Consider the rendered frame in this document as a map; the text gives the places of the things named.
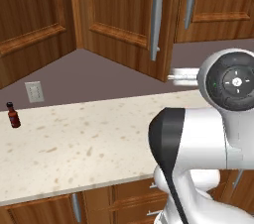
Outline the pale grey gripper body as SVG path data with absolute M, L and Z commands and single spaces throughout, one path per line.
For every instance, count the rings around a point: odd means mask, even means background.
M 176 86 L 197 86 L 198 68 L 173 68 L 168 80 Z

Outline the open wooden cabinet door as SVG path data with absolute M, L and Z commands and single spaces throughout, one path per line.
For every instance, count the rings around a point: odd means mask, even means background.
M 168 79 L 180 0 L 163 0 L 157 59 L 151 60 L 153 0 L 79 0 L 81 46 L 161 81 Z

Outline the wooden base cabinet door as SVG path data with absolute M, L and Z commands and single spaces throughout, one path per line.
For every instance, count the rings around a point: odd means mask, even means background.
M 72 194 L 32 200 L 7 206 L 0 206 L 0 224 L 86 224 L 81 210 L 81 223 L 77 223 L 73 208 Z
M 221 169 L 218 187 L 208 193 L 216 201 L 236 206 L 254 215 L 254 170 L 246 170 L 236 187 L 233 187 L 237 176 L 237 169 Z

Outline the wooden drawer front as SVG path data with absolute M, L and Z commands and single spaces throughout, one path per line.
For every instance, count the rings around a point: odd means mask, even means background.
M 156 216 L 147 216 L 148 211 L 163 210 L 166 199 L 135 203 L 112 212 L 112 224 L 153 224 Z
M 155 183 L 152 178 L 147 178 L 113 185 L 111 202 L 113 204 L 122 204 L 123 202 L 135 201 L 147 196 L 166 196 L 166 193 L 158 187 L 149 188 L 152 182 Z

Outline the dark red sauce bottle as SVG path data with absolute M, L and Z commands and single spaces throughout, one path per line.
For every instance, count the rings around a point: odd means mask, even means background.
M 11 122 L 11 126 L 13 128 L 19 128 L 21 126 L 21 122 L 20 122 L 17 111 L 14 109 L 13 103 L 7 102 L 6 106 L 8 108 L 8 116 Z

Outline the closed wooden wall cabinet door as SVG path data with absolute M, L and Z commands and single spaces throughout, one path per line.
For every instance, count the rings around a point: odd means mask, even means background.
M 187 0 L 180 0 L 176 43 L 254 39 L 254 0 L 194 0 L 185 30 Z

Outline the grey wall socket plate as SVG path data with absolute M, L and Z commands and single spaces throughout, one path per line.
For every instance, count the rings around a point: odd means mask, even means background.
M 28 98 L 31 103 L 44 102 L 44 94 L 42 85 L 39 81 L 26 82 L 25 87 L 28 93 Z

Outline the wooden corner wall cabinet door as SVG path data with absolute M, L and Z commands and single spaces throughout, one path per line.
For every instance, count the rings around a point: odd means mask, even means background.
M 0 0 L 0 89 L 75 49 L 71 0 Z

